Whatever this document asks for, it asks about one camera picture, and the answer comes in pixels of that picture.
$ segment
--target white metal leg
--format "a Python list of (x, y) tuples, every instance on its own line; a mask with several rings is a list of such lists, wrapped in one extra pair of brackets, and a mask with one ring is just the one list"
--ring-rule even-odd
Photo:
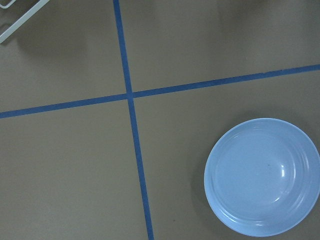
[(22, 17), (20, 17), (14, 24), (12, 24), (4, 33), (0, 35), (0, 44), (6, 40), (14, 31), (16, 31), (22, 24), (24, 24), (33, 14), (41, 9), (50, 0), (40, 0), (31, 9), (29, 9)]
[(7, 5), (2, 5), (2, 4), (0, 4), (0, 8), (2, 8), (2, 9), (7, 9), (7, 8), (9, 8), (12, 4), (14, 4), (15, 1), (16, 1), (16, 0), (11, 0), (10, 2), (8, 2)]

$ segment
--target light blue plate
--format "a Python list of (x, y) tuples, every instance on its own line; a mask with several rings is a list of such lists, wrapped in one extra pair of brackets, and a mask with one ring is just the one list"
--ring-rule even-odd
[(215, 144), (204, 189), (215, 215), (229, 228), (254, 237), (277, 235), (301, 222), (315, 205), (319, 153), (291, 123), (249, 120)]

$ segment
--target floor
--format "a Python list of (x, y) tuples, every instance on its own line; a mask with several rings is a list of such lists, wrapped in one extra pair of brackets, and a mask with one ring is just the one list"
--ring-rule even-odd
[[(211, 211), (205, 163), (223, 133), (261, 117), (320, 150), (319, 12), (311, 0), (50, 1), (0, 45), (1, 239), (256, 239)], [(319, 217), (318, 201), (266, 239), (317, 240)]]

